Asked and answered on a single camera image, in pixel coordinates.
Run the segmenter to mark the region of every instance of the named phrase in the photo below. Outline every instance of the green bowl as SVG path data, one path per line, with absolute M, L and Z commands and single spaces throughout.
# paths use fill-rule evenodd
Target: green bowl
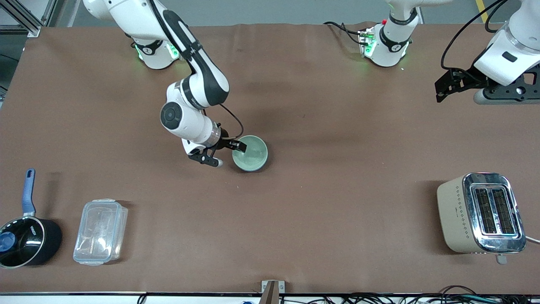
M 238 141 L 247 145 L 245 153 L 233 150 L 233 161 L 238 168 L 248 172 L 262 168 L 268 160 L 268 148 L 265 142 L 255 135 L 246 135 Z

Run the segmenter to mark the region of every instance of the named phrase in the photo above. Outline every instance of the toaster slot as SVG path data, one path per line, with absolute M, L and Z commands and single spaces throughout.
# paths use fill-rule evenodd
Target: toaster slot
M 516 229 L 510 214 L 510 207 L 504 189 L 492 189 L 493 199 L 495 200 L 495 208 L 499 215 L 499 223 L 501 224 L 501 232 L 503 234 L 515 234 Z
M 488 190 L 485 188 L 475 189 L 476 199 L 478 201 L 478 208 L 480 210 L 480 219 L 482 220 L 482 230 L 485 234 L 497 233 L 497 227 L 495 226 L 495 220 L 493 218 L 493 210 L 489 203 Z

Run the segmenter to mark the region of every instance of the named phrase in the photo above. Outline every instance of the yellow tape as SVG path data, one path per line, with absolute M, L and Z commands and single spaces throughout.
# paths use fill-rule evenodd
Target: yellow tape
M 485 10 L 484 1 L 482 0 L 476 0 L 476 6 L 478 7 L 478 12 Z M 488 19 L 488 13 L 485 12 L 482 14 L 482 22 L 485 23 L 487 19 Z

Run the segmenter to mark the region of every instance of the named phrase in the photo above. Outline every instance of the white power cord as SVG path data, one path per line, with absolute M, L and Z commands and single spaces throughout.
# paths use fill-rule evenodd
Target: white power cord
M 533 239 L 533 238 L 531 238 L 531 237 L 529 237 L 529 236 L 526 236 L 525 238 L 526 238 L 527 241 L 529 241 L 529 242 L 540 244 L 540 241 L 537 240 L 537 239 Z

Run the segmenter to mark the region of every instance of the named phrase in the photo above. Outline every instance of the blue lid knob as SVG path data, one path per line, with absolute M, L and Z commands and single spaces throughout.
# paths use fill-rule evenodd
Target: blue lid knob
M 17 238 L 15 234 L 11 232 L 4 232 L 0 234 L 0 252 L 8 251 L 13 245 Z

